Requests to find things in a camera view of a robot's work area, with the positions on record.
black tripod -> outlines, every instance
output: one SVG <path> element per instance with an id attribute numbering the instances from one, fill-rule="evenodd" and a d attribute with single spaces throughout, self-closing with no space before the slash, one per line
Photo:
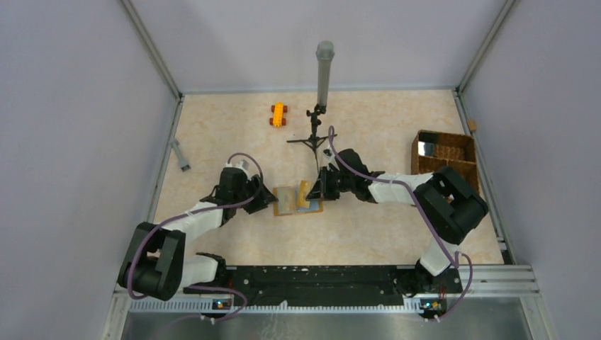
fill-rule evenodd
<path id="1" fill-rule="evenodd" d="M 315 164 L 318 168 L 319 173 L 319 162 L 318 162 L 318 149 L 323 144 L 323 142 L 327 139 L 326 137 L 318 137 L 318 126 L 321 125 L 321 120 L 319 120 L 319 115 L 325 114 L 325 106 L 320 106 L 319 104 L 315 105 L 315 109 L 313 112 L 307 110 L 307 117 L 311 117 L 311 136 L 306 140 L 288 140 L 288 143 L 303 143 L 313 150 L 313 154 L 315 155 Z"/>

wooden tabletop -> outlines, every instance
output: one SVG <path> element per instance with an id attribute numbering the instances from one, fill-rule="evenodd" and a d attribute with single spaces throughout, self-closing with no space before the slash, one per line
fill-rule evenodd
<path id="1" fill-rule="evenodd" d="M 288 106 L 287 125 L 280 128 L 269 125 L 270 107 L 276 102 Z M 315 181 L 311 150 L 286 143 L 309 136 L 305 111 L 315 102 L 314 92 L 186 96 L 176 138 L 191 169 L 182 172 L 171 153 L 155 222 L 188 210 L 208 195 L 235 152 L 257 159 L 270 189 Z M 327 127 L 334 125 L 335 147 L 354 149 L 370 171 L 409 174 L 410 146 L 418 130 L 463 133 L 447 90 L 330 92 L 327 114 L 320 119 L 318 134 L 326 136 Z M 250 171 L 256 173 L 252 166 Z M 274 217 L 271 207 L 253 215 L 240 209 L 186 253 L 217 254 L 232 265 L 414 264 L 431 238 L 417 209 L 409 205 L 364 203 L 343 193 L 323 207 L 323 212 L 280 217 Z M 490 216 L 461 250 L 475 264 L 502 263 Z"/>

gray floor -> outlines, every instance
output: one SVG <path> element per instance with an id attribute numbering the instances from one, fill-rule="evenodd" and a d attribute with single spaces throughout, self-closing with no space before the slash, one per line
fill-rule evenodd
<path id="1" fill-rule="evenodd" d="M 519 299 L 467 299 L 439 324 L 409 314 L 241 314 L 215 326 L 195 316 L 168 325 L 185 315 L 130 313 L 122 340 L 531 339 Z"/>

gray tool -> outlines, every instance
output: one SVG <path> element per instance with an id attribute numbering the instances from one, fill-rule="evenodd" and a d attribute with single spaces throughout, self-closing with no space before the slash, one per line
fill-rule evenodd
<path id="1" fill-rule="evenodd" d="M 171 148 L 173 149 L 173 151 L 175 152 L 175 155 L 177 156 L 179 168 L 182 171 L 190 170 L 191 169 L 190 163 L 188 162 L 188 159 L 186 159 L 183 156 L 183 154 L 181 153 L 181 150 L 179 149 L 179 142 L 176 139 L 173 139 L 171 142 L 169 142 L 169 144 L 171 145 Z"/>
<path id="2" fill-rule="evenodd" d="M 324 108 L 327 105 L 327 90 L 330 87 L 330 67 L 334 59 L 334 44 L 324 40 L 319 43 L 318 50 L 318 105 Z"/>

brown box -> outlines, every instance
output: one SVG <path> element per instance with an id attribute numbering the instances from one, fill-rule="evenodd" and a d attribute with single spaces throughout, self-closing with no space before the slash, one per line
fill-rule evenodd
<path id="1" fill-rule="evenodd" d="M 455 133 L 418 131 L 411 145 L 411 174 L 434 172 L 445 165 L 455 169 L 480 193 L 473 138 Z"/>

